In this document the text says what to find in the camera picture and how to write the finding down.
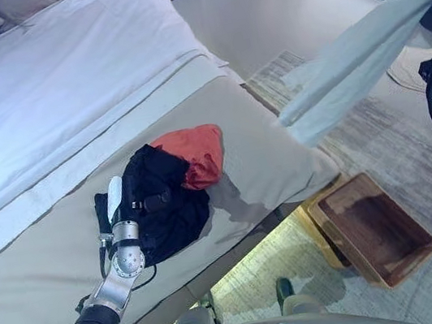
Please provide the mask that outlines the black and white left hand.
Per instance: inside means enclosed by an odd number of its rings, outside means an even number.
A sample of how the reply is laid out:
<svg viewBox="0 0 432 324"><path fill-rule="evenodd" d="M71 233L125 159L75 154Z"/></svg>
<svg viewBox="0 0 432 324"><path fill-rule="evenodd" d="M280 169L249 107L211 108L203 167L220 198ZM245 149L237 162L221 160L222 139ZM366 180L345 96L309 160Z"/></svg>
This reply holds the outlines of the black and white left hand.
<svg viewBox="0 0 432 324"><path fill-rule="evenodd" d="M151 195L143 195L141 188L134 176L111 178L106 208L111 227L118 222L136 222L143 214L164 210L171 203L172 194L168 187Z"/></svg>

